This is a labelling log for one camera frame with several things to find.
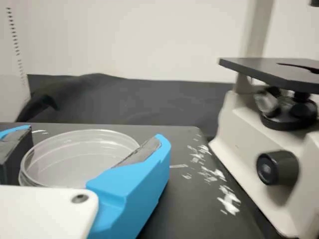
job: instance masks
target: petri dish lid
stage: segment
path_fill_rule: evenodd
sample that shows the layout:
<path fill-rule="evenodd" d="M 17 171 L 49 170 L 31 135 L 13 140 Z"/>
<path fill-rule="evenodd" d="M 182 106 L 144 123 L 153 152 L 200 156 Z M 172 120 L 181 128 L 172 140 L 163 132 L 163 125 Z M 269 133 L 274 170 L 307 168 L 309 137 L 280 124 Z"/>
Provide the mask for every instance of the petri dish lid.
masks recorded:
<path fill-rule="evenodd" d="M 21 161 L 23 186 L 85 188 L 85 183 L 136 150 L 130 136 L 106 129 L 70 131 L 31 148 Z"/>

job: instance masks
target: dotted strip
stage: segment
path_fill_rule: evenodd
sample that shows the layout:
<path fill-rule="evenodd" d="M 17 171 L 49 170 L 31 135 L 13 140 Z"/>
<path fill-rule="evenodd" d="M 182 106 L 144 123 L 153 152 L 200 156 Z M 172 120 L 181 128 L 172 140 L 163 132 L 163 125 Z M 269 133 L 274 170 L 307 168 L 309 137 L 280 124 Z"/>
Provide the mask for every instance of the dotted strip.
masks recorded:
<path fill-rule="evenodd" d="M 19 48 L 16 26 L 15 26 L 14 20 L 13 20 L 12 9 L 11 9 L 11 7 L 6 7 L 5 9 L 6 9 L 6 15 L 8 18 L 9 28 L 10 28 L 10 32 L 11 32 L 11 36 L 12 36 L 12 40 L 13 40 L 13 50 L 14 50 L 15 55 L 17 56 L 17 64 L 18 64 L 18 69 L 20 72 L 20 77 L 23 81 L 23 84 L 26 86 L 27 78 L 26 78 L 26 74 L 24 72 L 23 65 L 22 65 L 21 52 L 20 52 L 20 48 Z"/>

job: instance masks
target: white plastic piece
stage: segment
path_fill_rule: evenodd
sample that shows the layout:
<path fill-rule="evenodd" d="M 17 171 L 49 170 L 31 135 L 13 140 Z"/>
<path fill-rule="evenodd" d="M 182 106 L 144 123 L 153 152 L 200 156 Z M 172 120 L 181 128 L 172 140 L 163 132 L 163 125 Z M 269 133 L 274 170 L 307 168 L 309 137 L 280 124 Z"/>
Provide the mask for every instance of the white plastic piece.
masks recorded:
<path fill-rule="evenodd" d="M 288 238 L 314 239 L 319 233 L 319 124 L 293 132 L 265 127 L 253 94 L 226 94 L 218 132 L 209 146 L 277 231 Z M 293 190 L 266 186 L 256 171 L 263 152 L 287 150 L 299 160 Z"/>
<path fill-rule="evenodd" d="M 0 238 L 47 239 L 87 237 L 98 211 L 98 197 L 85 189 L 0 185 Z M 72 203 L 86 195 L 82 203 Z"/>

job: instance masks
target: focus knob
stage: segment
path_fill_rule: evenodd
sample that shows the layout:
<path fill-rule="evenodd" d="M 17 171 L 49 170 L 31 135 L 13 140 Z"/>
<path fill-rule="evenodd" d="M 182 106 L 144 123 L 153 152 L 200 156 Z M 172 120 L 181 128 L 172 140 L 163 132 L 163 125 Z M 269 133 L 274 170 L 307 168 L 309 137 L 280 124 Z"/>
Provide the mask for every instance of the focus knob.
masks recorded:
<path fill-rule="evenodd" d="M 266 185 L 293 186 L 298 179 L 298 159 L 288 151 L 262 153 L 256 167 L 260 180 Z"/>

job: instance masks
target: table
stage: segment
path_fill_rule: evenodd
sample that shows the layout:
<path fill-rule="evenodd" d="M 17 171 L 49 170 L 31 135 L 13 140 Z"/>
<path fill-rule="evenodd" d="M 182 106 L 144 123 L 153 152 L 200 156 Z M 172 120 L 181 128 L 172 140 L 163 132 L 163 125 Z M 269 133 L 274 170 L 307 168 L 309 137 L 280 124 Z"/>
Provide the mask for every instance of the table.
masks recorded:
<path fill-rule="evenodd" d="M 0 130 L 22 124 L 0 123 Z M 59 133 L 89 128 L 119 131 L 140 144 L 157 133 L 163 134 L 171 142 L 170 179 L 157 207 L 139 234 L 141 239 L 264 238 L 247 207 L 245 193 L 211 151 L 201 150 L 207 147 L 207 141 L 196 127 L 63 123 L 30 125 L 35 144 Z M 222 203 L 229 193 L 238 199 L 238 202 L 232 202 L 239 210 L 236 213 L 228 211 Z"/>

